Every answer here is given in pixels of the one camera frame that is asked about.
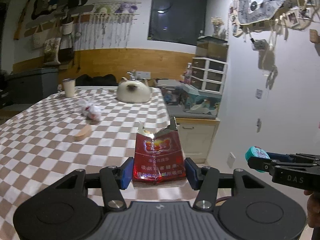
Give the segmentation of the person's right hand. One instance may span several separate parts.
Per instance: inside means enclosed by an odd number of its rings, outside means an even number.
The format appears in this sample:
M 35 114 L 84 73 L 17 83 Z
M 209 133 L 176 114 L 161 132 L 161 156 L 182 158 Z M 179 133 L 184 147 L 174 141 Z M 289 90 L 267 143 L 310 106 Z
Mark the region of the person's right hand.
M 319 228 L 320 224 L 320 204 L 319 197 L 314 192 L 304 191 L 304 194 L 308 196 L 307 212 L 308 212 L 308 225 L 311 228 Z

